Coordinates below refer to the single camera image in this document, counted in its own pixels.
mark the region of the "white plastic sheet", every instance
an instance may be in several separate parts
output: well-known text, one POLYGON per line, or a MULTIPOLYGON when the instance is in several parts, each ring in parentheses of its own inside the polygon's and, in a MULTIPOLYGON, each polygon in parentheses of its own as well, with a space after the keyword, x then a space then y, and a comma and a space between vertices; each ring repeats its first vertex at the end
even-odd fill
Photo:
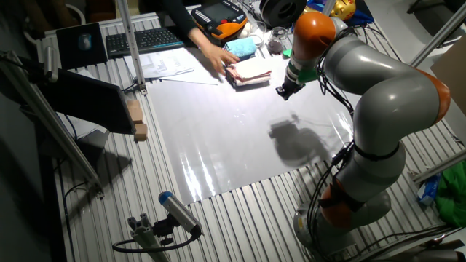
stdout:
MULTIPOLYGON (((284 101, 275 87, 288 61, 270 63, 269 83, 241 90, 227 82, 149 85, 184 204, 328 160, 352 140, 344 106, 318 82, 284 101)), ((359 97, 347 95, 355 106, 359 97)))

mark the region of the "orange handheld controller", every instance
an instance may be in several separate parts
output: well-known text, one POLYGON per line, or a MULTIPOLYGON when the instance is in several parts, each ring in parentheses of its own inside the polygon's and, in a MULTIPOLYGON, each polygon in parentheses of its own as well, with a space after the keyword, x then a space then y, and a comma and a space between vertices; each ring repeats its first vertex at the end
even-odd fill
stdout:
POLYGON ((201 30, 218 40, 235 35, 248 21, 246 14, 227 0, 202 5, 193 9, 191 15, 201 30))

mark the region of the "person's arm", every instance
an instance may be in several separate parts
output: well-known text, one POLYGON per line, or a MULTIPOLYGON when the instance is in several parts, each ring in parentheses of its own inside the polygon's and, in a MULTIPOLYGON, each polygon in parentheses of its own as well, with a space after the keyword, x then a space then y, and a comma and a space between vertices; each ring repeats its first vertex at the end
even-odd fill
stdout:
POLYGON ((191 29, 188 33, 188 37, 201 49, 204 56, 212 63, 214 69, 220 74, 225 75, 222 62, 228 65, 240 61, 236 55, 233 55, 232 53, 210 43, 209 39, 207 39, 204 33, 198 28, 191 29))
POLYGON ((222 62, 230 64, 240 61, 236 55, 210 43, 209 39, 198 29, 181 0, 162 0, 162 2, 173 22, 201 49, 217 72, 225 74, 222 62))

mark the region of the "robotic arm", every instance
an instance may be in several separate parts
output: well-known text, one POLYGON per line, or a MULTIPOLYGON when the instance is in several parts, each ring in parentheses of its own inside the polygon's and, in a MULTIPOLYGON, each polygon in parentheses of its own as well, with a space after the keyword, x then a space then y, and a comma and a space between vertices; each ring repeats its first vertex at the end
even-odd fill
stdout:
POLYGON ((312 244, 308 212, 317 213, 317 234, 341 236, 379 220, 390 211, 385 191, 400 176, 406 153, 400 139, 431 127, 445 116, 450 92, 424 71, 394 60, 355 36, 341 37, 346 26, 319 12, 296 22, 293 52, 283 85, 285 100, 323 71, 339 89, 361 95, 353 114, 354 145, 333 182, 320 196, 320 206, 303 204, 295 214, 296 236, 312 244))

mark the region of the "wooden block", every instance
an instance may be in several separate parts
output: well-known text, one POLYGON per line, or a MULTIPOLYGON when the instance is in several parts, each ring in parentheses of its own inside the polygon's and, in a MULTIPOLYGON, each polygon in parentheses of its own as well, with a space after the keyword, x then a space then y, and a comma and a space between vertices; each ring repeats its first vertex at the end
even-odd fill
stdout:
POLYGON ((143 123, 143 110, 141 108, 129 108, 131 119, 135 124, 143 123))
POLYGON ((147 124, 135 124, 136 133, 134 134, 134 139, 136 141, 145 141, 147 140, 147 124))
POLYGON ((139 103, 139 100, 128 100, 126 102, 126 105, 128 106, 128 109, 129 108, 140 108, 141 105, 139 103))

